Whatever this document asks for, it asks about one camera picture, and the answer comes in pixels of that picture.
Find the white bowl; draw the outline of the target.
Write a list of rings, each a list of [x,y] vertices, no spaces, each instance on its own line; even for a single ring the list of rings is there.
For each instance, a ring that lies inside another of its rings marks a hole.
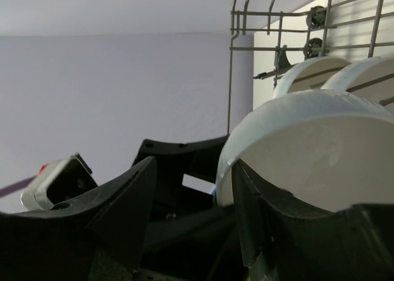
[[[216,200],[233,203],[232,166],[244,161],[296,198],[336,212],[393,202],[393,114],[352,93],[304,90],[263,103],[220,153]]]
[[[273,97],[308,89],[319,89],[331,76],[350,65],[341,57],[316,57],[293,66],[277,83]]]
[[[330,77],[323,90],[347,91],[393,111],[393,56],[353,63]]]

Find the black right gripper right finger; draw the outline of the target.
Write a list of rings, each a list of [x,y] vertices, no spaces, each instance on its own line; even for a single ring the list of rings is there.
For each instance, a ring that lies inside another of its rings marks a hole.
[[[259,176],[231,170],[244,265],[252,280],[392,280],[393,205],[329,212]]]

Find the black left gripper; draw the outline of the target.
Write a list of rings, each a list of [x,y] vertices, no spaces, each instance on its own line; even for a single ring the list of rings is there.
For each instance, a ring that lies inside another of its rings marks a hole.
[[[133,161],[156,159],[158,180],[180,183],[184,174],[213,183],[228,137],[193,143],[144,140]],[[174,215],[148,225],[141,280],[245,280],[233,206]]]

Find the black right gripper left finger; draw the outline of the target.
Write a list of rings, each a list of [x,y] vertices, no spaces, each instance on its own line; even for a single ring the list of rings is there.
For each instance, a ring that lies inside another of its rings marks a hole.
[[[51,210],[1,215],[2,280],[132,280],[156,184],[148,157]]]

